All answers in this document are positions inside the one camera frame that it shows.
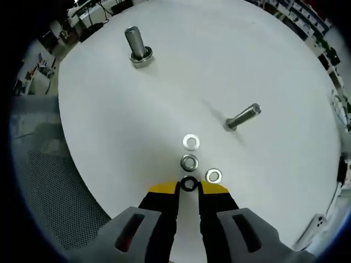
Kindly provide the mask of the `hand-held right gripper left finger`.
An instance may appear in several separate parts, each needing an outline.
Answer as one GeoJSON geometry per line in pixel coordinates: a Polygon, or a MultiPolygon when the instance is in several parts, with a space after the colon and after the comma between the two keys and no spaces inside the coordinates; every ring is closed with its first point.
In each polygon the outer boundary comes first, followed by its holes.
{"type": "Polygon", "coordinates": [[[74,262],[169,262],[177,231],[180,182],[152,186],[138,207],[129,207],[73,254],[74,262]]]}

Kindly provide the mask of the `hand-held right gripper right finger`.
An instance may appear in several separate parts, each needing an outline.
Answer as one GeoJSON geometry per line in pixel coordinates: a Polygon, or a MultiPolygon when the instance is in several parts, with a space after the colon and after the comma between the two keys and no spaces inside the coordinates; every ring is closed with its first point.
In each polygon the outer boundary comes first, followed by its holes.
{"type": "Polygon", "coordinates": [[[208,262],[314,262],[307,251],[284,245],[278,231],[248,208],[239,208],[229,190],[199,183],[200,232],[208,262]]]}

